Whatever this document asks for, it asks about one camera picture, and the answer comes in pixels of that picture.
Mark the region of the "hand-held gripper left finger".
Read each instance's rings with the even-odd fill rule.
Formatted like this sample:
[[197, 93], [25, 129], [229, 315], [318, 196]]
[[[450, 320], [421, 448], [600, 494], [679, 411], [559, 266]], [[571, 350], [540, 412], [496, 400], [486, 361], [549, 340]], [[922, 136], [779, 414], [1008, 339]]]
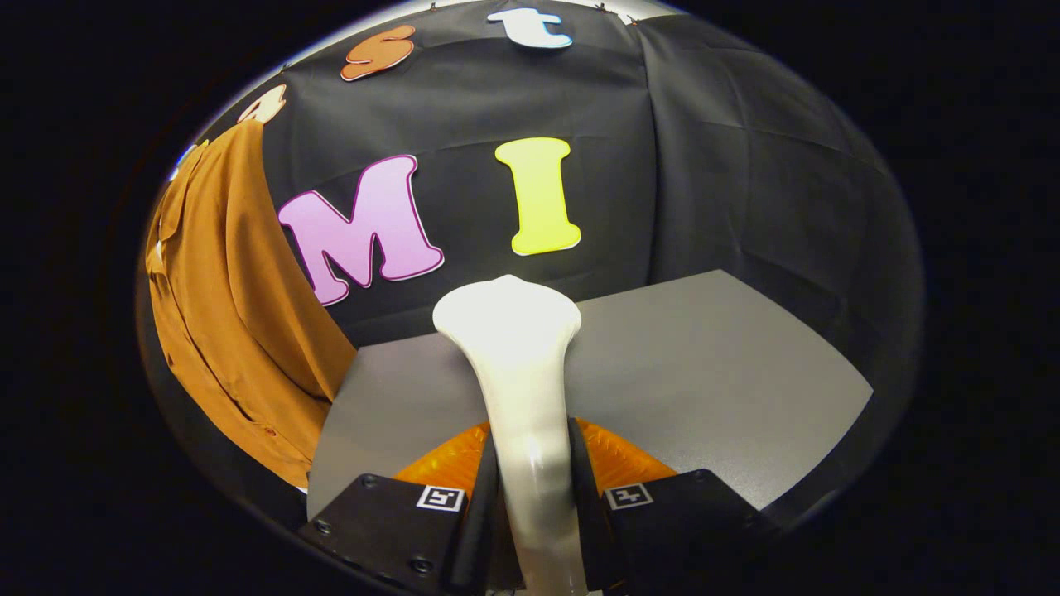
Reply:
[[481, 423], [398, 478], [357, 476], [298, 534], [376, 595], [482, 595], [499, 485]]

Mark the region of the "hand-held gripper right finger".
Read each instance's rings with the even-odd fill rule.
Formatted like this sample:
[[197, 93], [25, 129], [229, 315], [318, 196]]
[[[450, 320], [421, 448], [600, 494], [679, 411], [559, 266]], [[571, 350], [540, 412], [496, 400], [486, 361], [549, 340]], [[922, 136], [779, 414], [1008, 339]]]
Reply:
[[778, 540], [778, 525], [716, 473], [675, 472], [581, 418], [568, 426], [590, 591], [726, 594]]

